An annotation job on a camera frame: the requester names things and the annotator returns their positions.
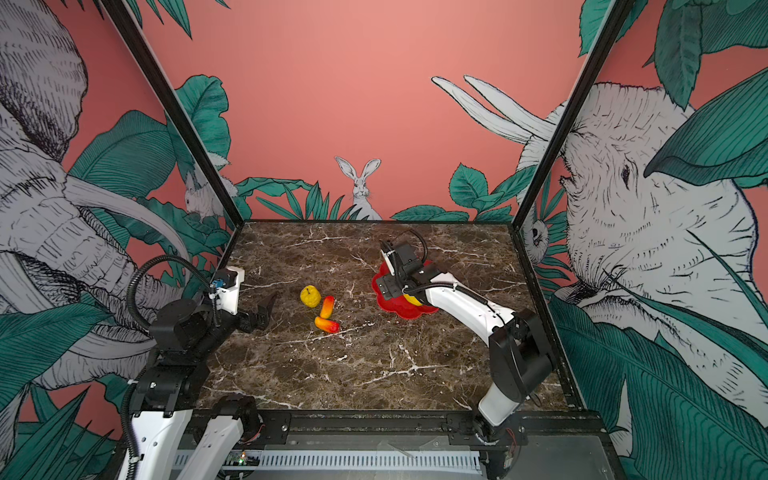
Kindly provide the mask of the red flower-shaped fruit bowl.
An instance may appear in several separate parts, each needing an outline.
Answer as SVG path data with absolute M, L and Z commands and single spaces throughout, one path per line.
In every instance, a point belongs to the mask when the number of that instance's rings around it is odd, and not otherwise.
M 387 264 L 382 262 L 379 266 L 378 273 L 373 277 L 371 281 L 373 291 L 376 294 L 377 304 L 382 310 L 395 313 L 397 316 L 405 320 L 415 320 L 423 315 L 431 315 L 438 311 L 437 308 L 422 304 L 419 301 L 413 303 L 407 296 L 386 300 L 381 292 L 380 287 L 377 284 L 377 281 L 389 273 L 390 271 Z

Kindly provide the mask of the red-orange fake mango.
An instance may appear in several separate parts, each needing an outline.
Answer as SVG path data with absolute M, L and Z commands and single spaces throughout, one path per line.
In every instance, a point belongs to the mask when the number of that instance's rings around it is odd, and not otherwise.
M 326 296 L 323 298 L 320 317 L 323 319 L 329 319 L 334 311 L 335 298 L 333 296 Z
M 338 322 L 330 319 L 325 319 L 320 316 L 315 318 L 314 325 L 321 331 L 328 334 L 336 334 L 336 333 L 339 333 L 341 330 L 341 327 Z

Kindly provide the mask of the yellow fake apple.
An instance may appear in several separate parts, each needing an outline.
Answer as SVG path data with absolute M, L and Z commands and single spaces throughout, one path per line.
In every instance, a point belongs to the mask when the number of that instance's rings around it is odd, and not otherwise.
M 300 292 L 301 302 L 308 308 L 316 308 L 322 302 L 322 295 L 313 285 L 307 285 Z

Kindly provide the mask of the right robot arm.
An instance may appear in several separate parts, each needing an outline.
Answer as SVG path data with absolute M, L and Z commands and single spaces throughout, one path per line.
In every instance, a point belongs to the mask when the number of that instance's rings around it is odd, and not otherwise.
M 553 373 L 556 356 L 539 316 L 530 309 L 499 305 L 440 270 L 405 242 L 380 243 L 388 273 L 376 281 L 386 300 L 410 296 L 442 310 L 476 334 L 488 350 L 491 385 L 479 401 L 472 429 L 483 443 L 495 442 L 509 418 Z

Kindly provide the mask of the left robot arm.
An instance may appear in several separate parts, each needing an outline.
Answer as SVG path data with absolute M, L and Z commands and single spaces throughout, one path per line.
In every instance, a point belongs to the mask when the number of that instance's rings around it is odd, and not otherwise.
M 191 299 L 175 300 L 159 311 L 149 329 L 158 352 L 124 396 L 121 422 L 127 451 L 119 478 L 169 478 L 210 374 L 209 356 L 236 331 L 266 329 L 276 299 L 271 295 L 255 311 L 237 314 Z M 216 478 L 236 445 L 268 439 L 269 420 L 252 396 L 221 398 L 180 478 Z

